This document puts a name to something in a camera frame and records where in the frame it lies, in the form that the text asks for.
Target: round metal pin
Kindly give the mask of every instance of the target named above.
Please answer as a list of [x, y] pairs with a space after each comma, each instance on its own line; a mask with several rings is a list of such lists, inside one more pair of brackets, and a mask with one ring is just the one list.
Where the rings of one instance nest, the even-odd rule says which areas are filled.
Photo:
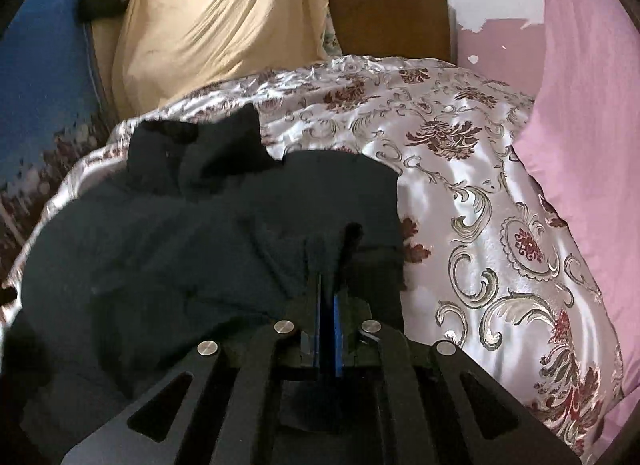
[[436, 346], [436, 351], [440, 355], [450, 356], [456, 352], [456, 345], [453, 342], [449, 342], [448, 340], [442, 340], [438, 342]]
[[273, 325], [278, 333], [291, 333], [296, 326], [290, 320], [279, 320]]
[[218, 351], [218, 344], [213, 340], [204, 340], [198, 344], [198, 353], [203, 357], [213, 355], [216, 351]]
[[377, 320], [369, 319], [362, 323], [362, 330], [367, 333], [378, 333], [382, 329], [382, 324]]

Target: beige sheet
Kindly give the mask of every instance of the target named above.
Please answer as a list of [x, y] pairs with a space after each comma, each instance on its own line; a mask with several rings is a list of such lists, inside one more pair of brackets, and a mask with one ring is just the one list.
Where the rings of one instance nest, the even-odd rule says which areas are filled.
[[328, 0], [130, 0], [112, 72], [121, 120], [218, 80], [324, 60]]

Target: bedspread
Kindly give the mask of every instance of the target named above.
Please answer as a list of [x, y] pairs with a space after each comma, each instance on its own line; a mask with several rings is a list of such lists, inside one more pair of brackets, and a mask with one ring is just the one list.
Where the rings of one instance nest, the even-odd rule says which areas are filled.
[[398, 172], [406, 335], [452, 340], [589, 463], [622, 395], [615, 331], [567, 224], [511, 145], [532, 100], [449, 63], [341, 57], [213, 83], [123, 122], [69, 173], [6, 284], [20, 291], [29, 248], [58, 210], [124, 168], [141, 120], [217, 120], [246, 102], [274, 158], [346, 150]]

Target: pink cloth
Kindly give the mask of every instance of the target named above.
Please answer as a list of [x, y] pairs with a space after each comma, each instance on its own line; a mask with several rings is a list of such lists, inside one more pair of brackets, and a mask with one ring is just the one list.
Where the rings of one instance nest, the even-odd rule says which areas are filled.
[[640, 383], [640, 34], [619, 0], [545, 3], [542, 87], [515, 148], [602, 290], [631, 393]]

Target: wooden panel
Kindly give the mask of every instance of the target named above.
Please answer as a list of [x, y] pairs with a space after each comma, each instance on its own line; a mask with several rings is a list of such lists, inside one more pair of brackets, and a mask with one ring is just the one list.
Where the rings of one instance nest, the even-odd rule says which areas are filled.
[[329, 0], [345, 55], [450, 61], [447, 0]]

